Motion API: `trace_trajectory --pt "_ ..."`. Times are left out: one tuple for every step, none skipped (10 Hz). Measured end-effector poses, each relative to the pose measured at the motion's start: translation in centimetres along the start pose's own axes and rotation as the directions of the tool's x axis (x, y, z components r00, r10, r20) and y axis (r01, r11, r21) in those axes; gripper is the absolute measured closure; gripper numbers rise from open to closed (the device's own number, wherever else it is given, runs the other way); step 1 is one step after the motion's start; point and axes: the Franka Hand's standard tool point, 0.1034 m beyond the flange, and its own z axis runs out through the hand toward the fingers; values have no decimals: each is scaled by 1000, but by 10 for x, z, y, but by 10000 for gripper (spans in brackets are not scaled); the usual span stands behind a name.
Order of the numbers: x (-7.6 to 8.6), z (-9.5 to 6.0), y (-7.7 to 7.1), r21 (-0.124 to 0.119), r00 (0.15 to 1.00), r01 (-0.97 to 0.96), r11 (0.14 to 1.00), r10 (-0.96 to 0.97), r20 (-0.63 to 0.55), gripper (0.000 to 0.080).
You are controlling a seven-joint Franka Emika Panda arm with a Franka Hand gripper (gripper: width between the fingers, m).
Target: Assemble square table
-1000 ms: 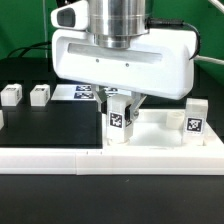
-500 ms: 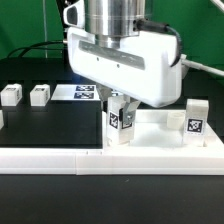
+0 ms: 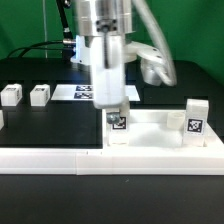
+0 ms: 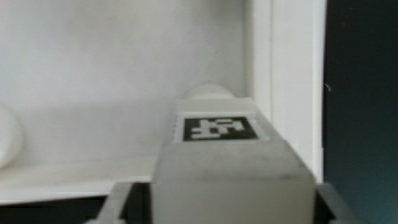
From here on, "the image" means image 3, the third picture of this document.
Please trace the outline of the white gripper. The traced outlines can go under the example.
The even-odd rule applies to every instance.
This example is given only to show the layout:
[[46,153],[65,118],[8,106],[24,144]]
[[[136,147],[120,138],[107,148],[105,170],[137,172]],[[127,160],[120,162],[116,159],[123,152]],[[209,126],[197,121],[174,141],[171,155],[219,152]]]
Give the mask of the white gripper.
[[[108,68],[104,67],[103,38],[94,37],[90,47],[90,61],[94,106],[97,109],[119,108],[126,97],[122,37],[108,37]],[[120,113],[107,113],[106,120],[108,124],[118,124]]]

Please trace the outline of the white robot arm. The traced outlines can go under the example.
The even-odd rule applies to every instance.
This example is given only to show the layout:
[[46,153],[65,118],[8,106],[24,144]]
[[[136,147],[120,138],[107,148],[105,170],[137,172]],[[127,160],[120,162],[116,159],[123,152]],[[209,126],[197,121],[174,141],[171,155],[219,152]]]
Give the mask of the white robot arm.
[[[120,121],[128,105],[125,66],[141,60],[143,80],[152,85],[176,83],[171,55],[145,0],[72,0],[78,25],[74,60],[90,67],[94,107],[104,110],[109,124]],[[136,10],[154,44],[128,41]]]

